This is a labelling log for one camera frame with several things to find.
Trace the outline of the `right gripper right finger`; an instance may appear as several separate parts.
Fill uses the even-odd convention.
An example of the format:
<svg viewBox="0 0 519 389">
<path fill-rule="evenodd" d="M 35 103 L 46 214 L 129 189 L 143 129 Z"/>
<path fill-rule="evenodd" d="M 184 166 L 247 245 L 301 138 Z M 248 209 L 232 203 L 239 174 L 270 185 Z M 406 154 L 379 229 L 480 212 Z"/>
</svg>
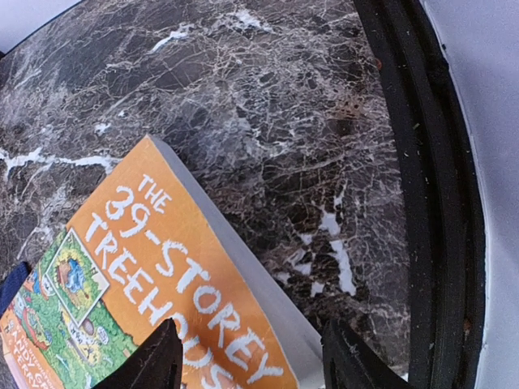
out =
<svg viewBox="0 0 519 389">
<path fill-rule="evenodd" d="M 322 335 L 326 388 L 412 388 L 344 320 L 329 320 Z"/>
</svg>

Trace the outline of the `navy blue backpack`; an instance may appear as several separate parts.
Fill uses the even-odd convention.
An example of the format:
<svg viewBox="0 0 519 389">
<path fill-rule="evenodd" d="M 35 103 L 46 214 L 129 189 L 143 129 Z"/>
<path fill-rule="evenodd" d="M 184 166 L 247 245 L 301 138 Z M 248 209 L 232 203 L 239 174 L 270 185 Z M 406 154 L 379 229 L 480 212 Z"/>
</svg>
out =
<svg viewBox="0 0 519 389">
<path fill-rule="evenodd" d="M 0 288 L 0 315 L 6 312 L 16 293 L 28 278 L 31 268 L 28 263 L 18 264 L 1 283 Z"/>
</svg>

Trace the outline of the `orange green Treehouse book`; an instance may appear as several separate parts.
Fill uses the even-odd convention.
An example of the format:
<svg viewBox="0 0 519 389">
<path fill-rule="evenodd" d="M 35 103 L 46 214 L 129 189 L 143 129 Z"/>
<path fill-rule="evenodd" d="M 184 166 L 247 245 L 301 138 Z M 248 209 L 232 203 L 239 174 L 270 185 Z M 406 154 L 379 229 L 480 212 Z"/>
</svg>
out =
<svg viewBox="0 0 519 389">
<path fill-rule="evenodd" d="M 91 388 L 161 324 L 185 388 L 319 388 L 320 336 L 163 141 L 142 138 L 1 319 L 20 388 Z"/>
</svg>

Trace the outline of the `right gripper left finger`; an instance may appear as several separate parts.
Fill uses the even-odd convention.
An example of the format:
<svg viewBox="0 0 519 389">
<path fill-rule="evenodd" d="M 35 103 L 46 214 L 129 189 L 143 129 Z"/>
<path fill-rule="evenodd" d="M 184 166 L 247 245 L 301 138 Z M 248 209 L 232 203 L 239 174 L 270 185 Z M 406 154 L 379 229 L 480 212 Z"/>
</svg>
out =
<svg viewBox="0 0 519 389">
<path fill-rule="evenodd" d="M 173 319 L 164 320 L 96 389 L 182 387 L 182 342 Z"/>
</svg>

